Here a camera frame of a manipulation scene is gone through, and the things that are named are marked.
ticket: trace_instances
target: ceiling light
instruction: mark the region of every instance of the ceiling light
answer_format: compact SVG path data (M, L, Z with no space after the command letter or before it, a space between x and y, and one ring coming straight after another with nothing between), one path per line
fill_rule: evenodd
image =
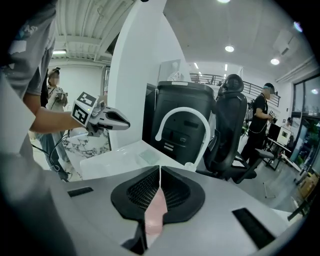
M300 22L294 22L293 23L293 25L294 25L294 28L296 29L296 30L298 30L300 33L303 31L303 29L302 29L302 27L301 27L301 25L300 25Z
M224 49L229 53L232 53L235 50L235 48L233 48L231 45L227 45Z
M272 65L278 65L280 63L280 61L277 58L273 58L270 62Z
M67 51L66 50L54 50L53 51L53 54L55 55L55 54L66 54L67 53Z

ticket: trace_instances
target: gray floor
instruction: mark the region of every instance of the gray floor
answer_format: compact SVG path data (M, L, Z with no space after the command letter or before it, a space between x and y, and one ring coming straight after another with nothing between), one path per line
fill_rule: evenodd
M203 162L198 165L199 170L205 168ZM297 185L294 183L298 172L284 162L280 162L276 171L262 162L255 171L257 177L254 179L245 179L240 184L233 183L231 179L229 182L272 209L292 213L297 208L294 201L299 201ZM266 198L264 183L267 195L276 197Z

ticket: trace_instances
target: woman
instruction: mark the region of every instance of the woman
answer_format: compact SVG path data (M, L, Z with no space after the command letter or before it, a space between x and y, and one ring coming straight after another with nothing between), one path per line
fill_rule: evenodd
M68 94L65 93L64 90L62 90L62 88L58 87L59 78L60 78L59 70L60 70L59 67L55 67L48 73L49 86L48 86L48 103L46 104L46 108L48 110L63 112L64 107L68 103L68 99L67 99ZM52 133L54 143L57 144L63 135L64 135L63 131ZM65 162L69 162L70 160L67 156L66 150L62 142L60 142L56 147L62 159Z

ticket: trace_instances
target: white curved bar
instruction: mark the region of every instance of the white curved bar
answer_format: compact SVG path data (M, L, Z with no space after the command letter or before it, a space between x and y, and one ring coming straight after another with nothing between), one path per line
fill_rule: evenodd
M173 115L174 113L177 113L177 112L189 112L189 113L192 113L194 115L196 115L198 118L200 118L200 120L203 122L204 124L204 127L205 127L205 139L204 139L204 143L203 143L203 146L194 162L194 169L197 168L198 164L200 163L200 160L201 158L203 157L205 151L206 151L206 148L208 147L209 145L209 142L210 142L210 126L209 126L209 123L207 121L207 119L204 117L203 114L201 114L198 110L195 110L191 107L185 107L185 106L182 106L182 107L177 107L171 111L169 111L165 116L164 118L162 119L162 122L160 124L160 128L159 128L159 131L158 133L156 134L155 136L155 140L156 141L161 141L162 139L162 132L163 132L163 129L164 129L164 126L165 126L165 123L166 121L168 120L168 118Z

